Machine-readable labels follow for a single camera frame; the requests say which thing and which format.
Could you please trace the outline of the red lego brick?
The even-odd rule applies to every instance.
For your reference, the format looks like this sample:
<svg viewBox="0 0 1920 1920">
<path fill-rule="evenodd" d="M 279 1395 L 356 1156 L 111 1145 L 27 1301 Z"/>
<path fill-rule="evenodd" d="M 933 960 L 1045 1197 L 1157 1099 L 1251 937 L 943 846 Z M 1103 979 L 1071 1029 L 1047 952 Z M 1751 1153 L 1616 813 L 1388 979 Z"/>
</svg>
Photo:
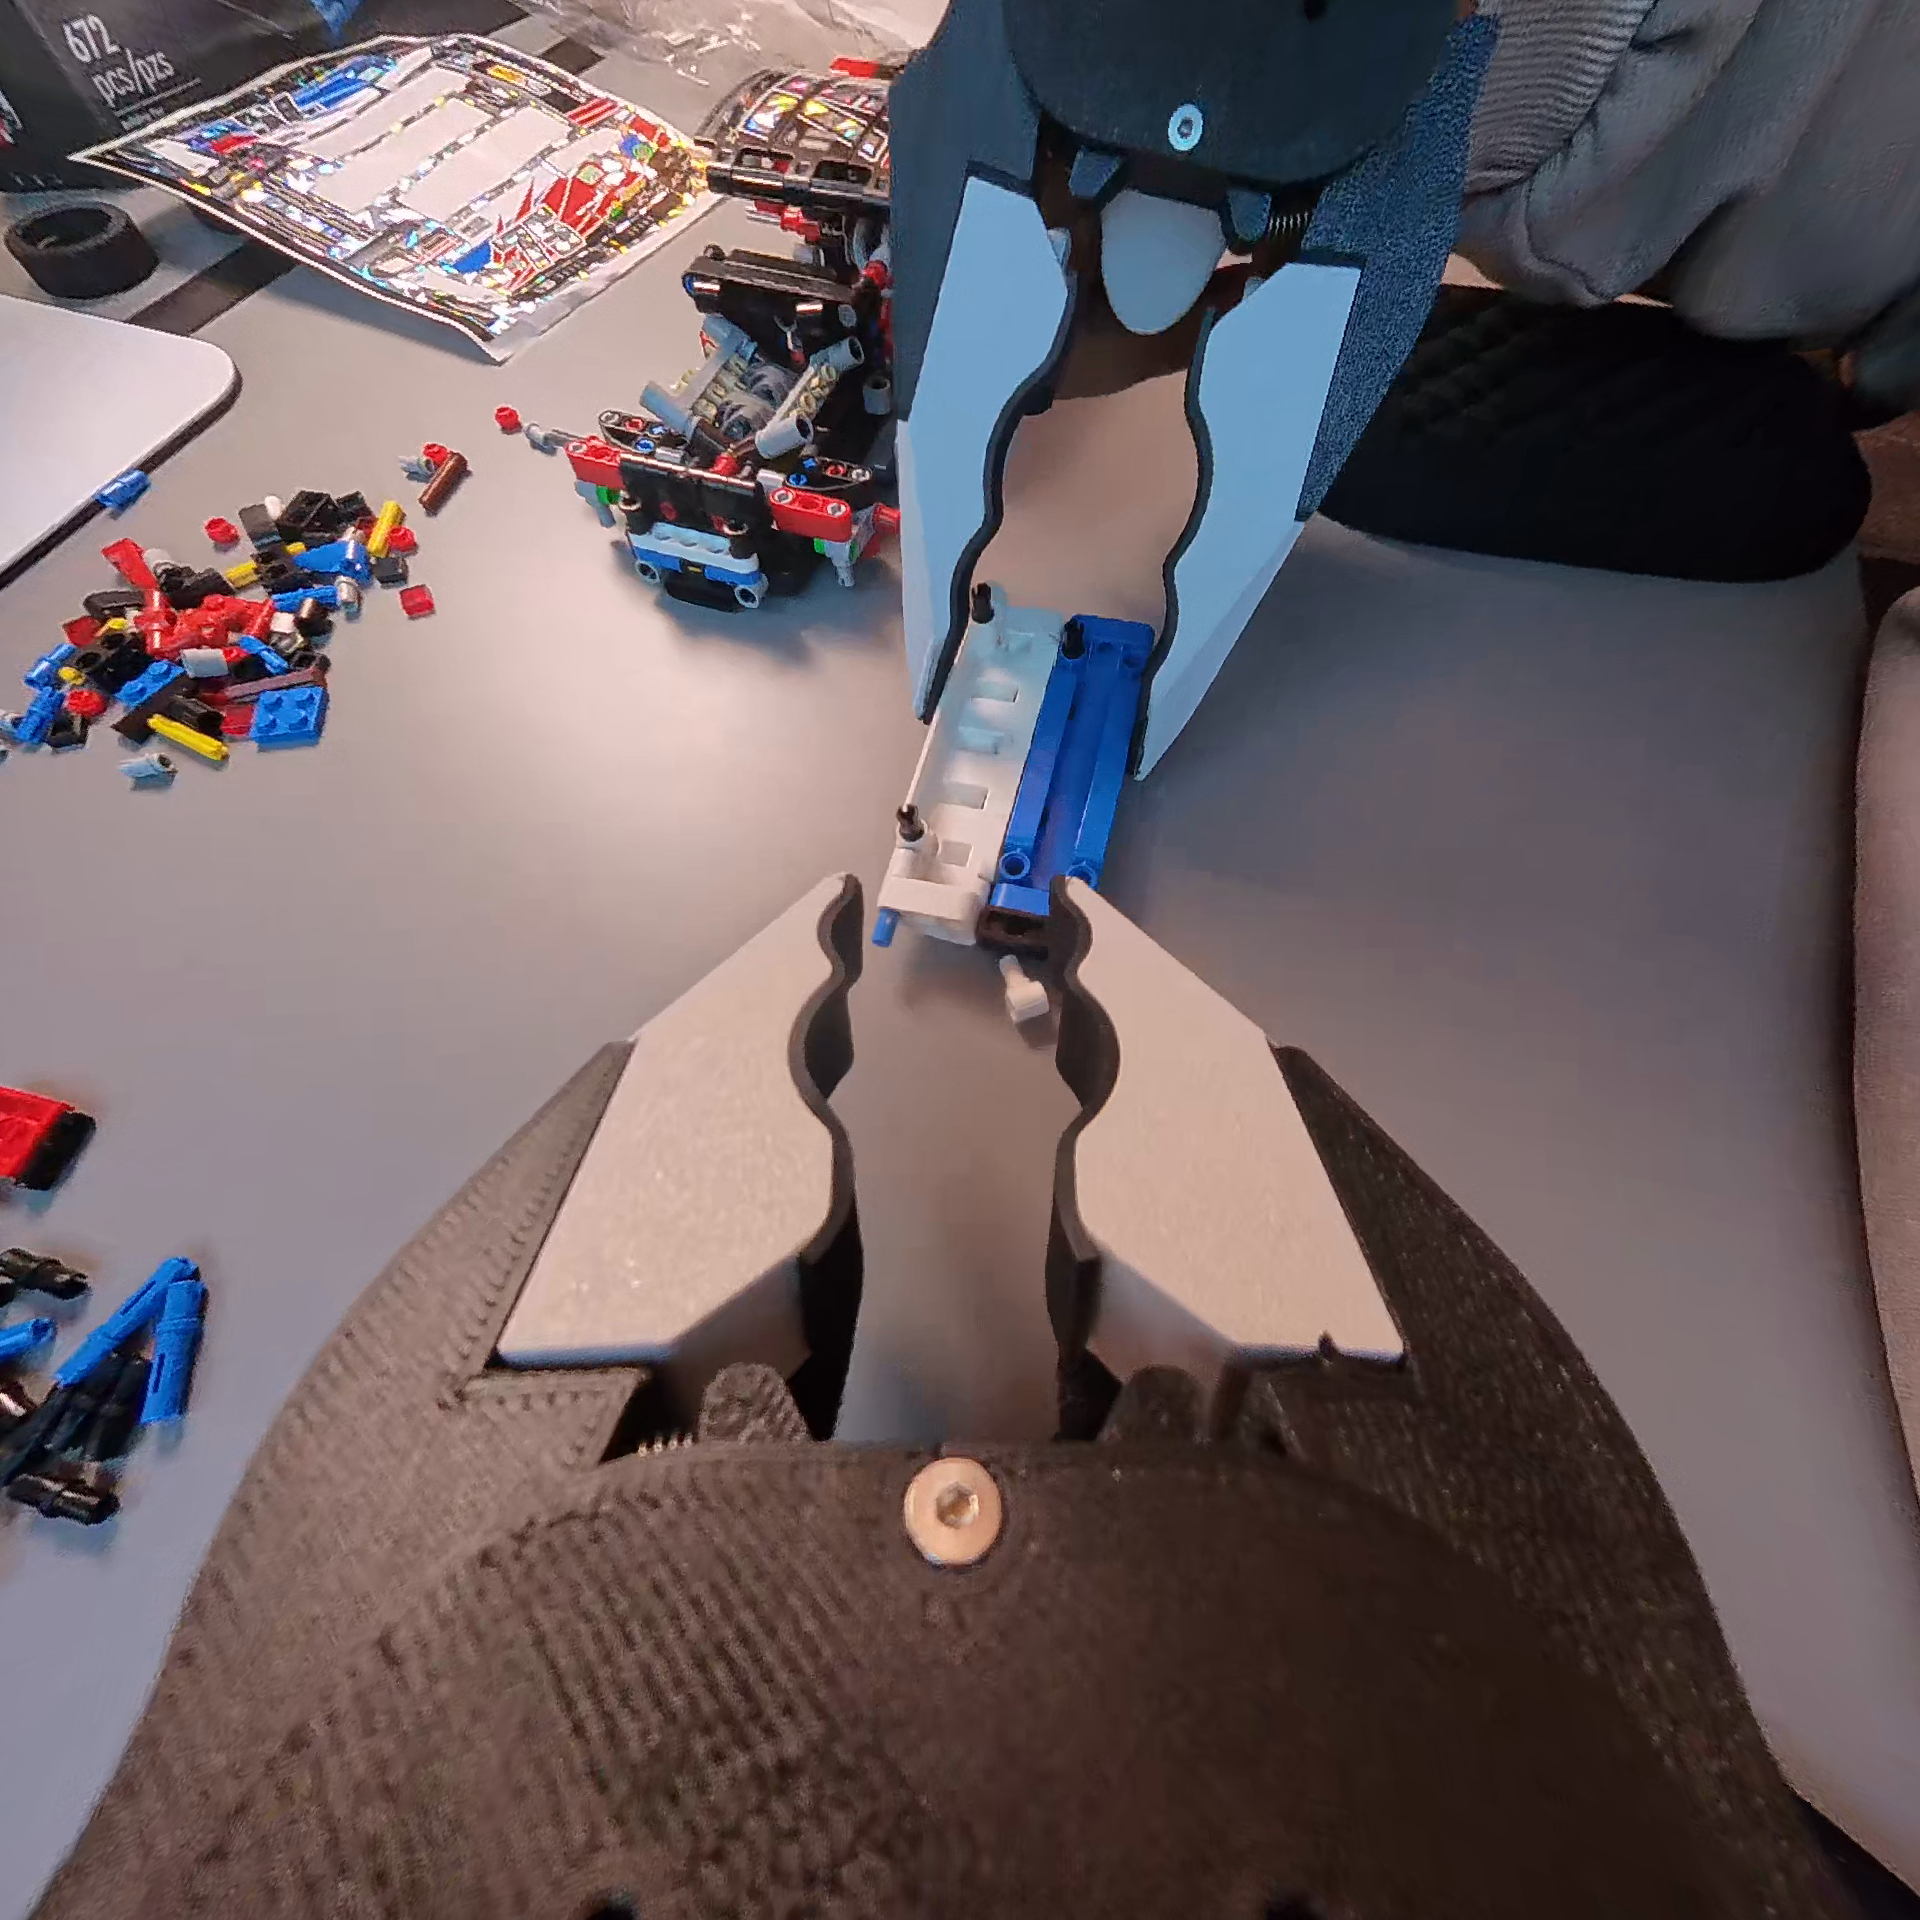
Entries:
<svg viewBox="0 0 1920 1920">
<path fill-rule="evenodd" d="M 61 1186 L 96 1131 L 96 1117 L 43 1091 L 3 1086 L 3 1186 L 45 1193 Z"/>
</svg>

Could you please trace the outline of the lego set box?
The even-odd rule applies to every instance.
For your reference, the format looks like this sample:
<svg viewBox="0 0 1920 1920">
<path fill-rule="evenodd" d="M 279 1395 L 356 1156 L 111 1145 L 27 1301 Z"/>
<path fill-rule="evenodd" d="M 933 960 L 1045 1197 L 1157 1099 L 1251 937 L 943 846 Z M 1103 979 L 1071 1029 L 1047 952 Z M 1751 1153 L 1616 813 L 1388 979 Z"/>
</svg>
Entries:
<svg viewBox="0 0 1920 1920">
<path fill-rule="evenodd" d="M 515 1 L 5 1 L 3 186 L 86 184 L 71 155 L 367 36 L 492 33 Z"/>
</svg>

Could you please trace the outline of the black lego tire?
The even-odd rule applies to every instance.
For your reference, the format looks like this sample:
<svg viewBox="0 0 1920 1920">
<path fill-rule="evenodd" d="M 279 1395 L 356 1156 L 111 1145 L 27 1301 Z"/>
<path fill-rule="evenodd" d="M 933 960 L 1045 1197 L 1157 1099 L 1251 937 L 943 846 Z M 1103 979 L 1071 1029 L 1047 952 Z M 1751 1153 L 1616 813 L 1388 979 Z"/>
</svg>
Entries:
<svg viewBox="0 0 1920 1920">
<path fill-rule="evenodd" d="M 159 256 L 116 204 L 61 204 L 5 227 L 5 252 L 55 299 L 108 299 L 147 282 Z"/>
</svg>

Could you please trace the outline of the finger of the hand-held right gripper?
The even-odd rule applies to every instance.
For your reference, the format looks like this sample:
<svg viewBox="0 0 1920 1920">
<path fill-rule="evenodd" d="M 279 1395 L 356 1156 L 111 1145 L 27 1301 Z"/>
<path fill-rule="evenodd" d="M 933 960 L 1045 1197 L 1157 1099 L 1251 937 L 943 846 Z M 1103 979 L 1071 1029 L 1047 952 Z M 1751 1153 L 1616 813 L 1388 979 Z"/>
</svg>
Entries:
<svg viewBox="0 0 1920 1920">
<path fill-rule="evenodd" d="M 1040 204 L 968 179 L 918 394 L 901 423 L 901 571 L 914 709 L 932 720 L 1003 515 L 1015 420 L 1063 352 L 1074 273 Z"/>
<path fill-rule="evenodd" d="M 1197 492 L 1164 567 L 1135 777 L 1203 703 L 1298 539 L 1298 504 L 1361 269 L 1293 261 L 1213 322 L 1188 381 Z"/>
</svg>

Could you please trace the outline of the partly built lego car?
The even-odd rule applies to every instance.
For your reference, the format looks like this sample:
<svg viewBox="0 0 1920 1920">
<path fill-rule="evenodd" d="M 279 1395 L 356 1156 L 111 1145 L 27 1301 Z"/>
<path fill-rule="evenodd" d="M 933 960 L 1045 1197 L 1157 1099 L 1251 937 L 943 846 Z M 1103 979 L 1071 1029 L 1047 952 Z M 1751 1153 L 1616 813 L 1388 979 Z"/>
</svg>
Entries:
<svg viewBox="0 0 1920 1920">
<path fill-rule="evenodd" d="M 559 448 L 637 576 L 756 610 L 901 526 L 894 478 L 889 96 L 903 59 L 767 66 L 697 132 L 705 181 L 791 243 L 708 244 L 681 275 L 704 360 Z"/>
</svg>

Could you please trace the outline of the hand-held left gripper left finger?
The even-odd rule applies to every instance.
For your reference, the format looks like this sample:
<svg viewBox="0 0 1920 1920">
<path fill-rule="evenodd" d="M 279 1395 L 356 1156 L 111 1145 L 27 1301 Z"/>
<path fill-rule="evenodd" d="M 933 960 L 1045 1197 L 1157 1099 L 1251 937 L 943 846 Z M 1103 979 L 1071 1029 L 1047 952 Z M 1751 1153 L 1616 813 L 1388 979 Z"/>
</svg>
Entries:
<svg viewBox="0 0 1920 1920">
<path fill-rule="evenodd" d="M 861 1294 L 853 1143 L 828 1096 L 853 1068 L 861 891 L 828 876 L 633 1037 L 522 1285 L 515 1368 L 654 1369 L 699 1404 L 763 1362 L 840 1404 Z"/>
</svg>

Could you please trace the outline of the pile of mixed lego pieces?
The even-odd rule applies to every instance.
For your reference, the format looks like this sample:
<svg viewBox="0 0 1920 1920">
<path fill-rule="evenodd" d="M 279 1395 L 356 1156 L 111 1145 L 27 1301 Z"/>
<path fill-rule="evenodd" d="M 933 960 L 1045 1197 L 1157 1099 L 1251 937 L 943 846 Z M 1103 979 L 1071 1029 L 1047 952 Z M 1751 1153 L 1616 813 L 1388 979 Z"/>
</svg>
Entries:
<svg viewBox="0 0 1920 1920">
<path fill-rule="evenodd" d="M 428 442 L 399 461 L 416 493 L 267 493 L 204 521 L 207 564 L 108 543 L 108 582 L 5 678 L 5 756 L 71 756 L 98 738 L 132 789 L 165 789 L 182 765 L 222 767 L 237 749 L 317 747 L 338 637 L 377 606 L 435 617 L 421 533 L 469 471 L 453 447 Z"/>
</svg>

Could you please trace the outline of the pile of blue black pins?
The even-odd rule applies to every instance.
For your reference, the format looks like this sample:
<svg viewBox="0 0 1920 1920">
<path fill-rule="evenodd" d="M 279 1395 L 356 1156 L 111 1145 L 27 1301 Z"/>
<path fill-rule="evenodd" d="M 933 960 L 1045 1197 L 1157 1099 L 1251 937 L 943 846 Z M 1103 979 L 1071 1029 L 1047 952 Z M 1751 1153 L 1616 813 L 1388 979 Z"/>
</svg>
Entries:
<svg viewBox="0 0 1920 1920">
<path fill-rule="evenodd" d="M 96 1529 L 121 1512 L 121 1468 L 145 1433 L 187 1414 L 210 1285 L 192 1257 L 162 1260 L 61 1361 L 39 1397 L 5 1378 L 7 1515 Z"/>
</svg>

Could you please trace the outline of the blue and white lego panel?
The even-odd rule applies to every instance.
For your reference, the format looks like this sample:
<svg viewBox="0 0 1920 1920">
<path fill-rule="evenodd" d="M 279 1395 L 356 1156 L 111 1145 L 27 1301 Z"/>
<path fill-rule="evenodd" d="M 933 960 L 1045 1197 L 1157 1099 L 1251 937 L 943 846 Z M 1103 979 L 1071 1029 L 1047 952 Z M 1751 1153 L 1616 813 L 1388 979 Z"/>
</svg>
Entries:
<svg viewBox="0 0 1920 1920">
<path fill-rule="evenodd" d="M 1014 606 L 990 582 L 966 628 L 899 808 L 873 943 L 908 923 L 1045 955 L 1052 883 L 1099 883 L 1154 631 Z"/>
</svg>

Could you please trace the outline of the shiny sticker sheet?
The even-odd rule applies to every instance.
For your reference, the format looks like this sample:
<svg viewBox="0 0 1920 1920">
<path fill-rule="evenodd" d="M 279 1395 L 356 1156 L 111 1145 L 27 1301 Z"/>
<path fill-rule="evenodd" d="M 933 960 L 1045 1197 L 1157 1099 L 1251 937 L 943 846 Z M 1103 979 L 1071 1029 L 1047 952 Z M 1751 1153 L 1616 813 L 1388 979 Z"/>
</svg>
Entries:
<svg viewBox="0 0 1920 1920">
<path fill-rule="evenodd" d="M 469 33 L 291 59 L 74 160 L 447 323 L 495 361 L 716 201 L 689 133 Z"/>
</svg>

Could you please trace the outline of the person's right forearm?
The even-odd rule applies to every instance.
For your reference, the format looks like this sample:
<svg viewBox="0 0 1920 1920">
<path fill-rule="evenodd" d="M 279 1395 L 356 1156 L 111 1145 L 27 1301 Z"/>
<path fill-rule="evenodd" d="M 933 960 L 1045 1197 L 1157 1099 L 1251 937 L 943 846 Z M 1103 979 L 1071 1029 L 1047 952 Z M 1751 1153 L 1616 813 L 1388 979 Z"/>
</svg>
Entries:
<svg viewBox="0 0 1920 1920">
<path fill-rule="evenodd" d="M 1917 5 L 1506 1 L 1458 250 L 1735 340 L 1916 330 Z"/>
</svg>

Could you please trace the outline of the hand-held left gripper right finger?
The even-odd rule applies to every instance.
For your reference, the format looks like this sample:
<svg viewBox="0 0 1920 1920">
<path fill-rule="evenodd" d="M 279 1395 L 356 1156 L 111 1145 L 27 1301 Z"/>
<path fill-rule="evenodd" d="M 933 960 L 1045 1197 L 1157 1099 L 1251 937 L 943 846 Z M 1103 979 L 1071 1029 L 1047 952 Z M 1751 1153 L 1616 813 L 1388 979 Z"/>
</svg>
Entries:
<svg viewBox="0 0 1920 1920">
<path fill-rule="evenodd" d="M 1263 1026 L 1079 877 L 1052 887 L 1056 1065 L 1079 1116 L 1055 1165 L 1061 1365 L 1177 1368 L 1225 1411 L 1259 1368 L 1405 1357 Z"/>
</svg>

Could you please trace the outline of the heap of clear plastic bags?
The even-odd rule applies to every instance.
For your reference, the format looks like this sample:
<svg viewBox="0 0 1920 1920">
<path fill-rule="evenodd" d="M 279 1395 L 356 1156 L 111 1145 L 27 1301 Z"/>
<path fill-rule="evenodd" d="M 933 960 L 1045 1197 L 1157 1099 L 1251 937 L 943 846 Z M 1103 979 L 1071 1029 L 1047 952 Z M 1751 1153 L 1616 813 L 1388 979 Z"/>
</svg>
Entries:
<svg viewBox="0 0 1920 1920">
<path fill-rule="evenodd" d="M 607 55 L 663 64 L 702 84 L 835 55 L 906 59 L 939 27 L 943 1 L 517 1 Z"/>
</svg>

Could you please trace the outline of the white book stand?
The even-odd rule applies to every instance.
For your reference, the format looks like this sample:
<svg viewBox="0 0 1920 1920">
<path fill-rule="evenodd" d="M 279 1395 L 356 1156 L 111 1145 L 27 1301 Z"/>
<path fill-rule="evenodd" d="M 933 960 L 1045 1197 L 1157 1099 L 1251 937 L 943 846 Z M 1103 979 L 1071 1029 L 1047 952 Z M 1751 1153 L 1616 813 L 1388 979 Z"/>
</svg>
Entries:
<svg viewBox="0 0 1920 1920">
<path fill-rule="evenodd" d="M 240 373 L 198 339 L 3 297 L 3 576 L 229 408 Z"/>
</svg>

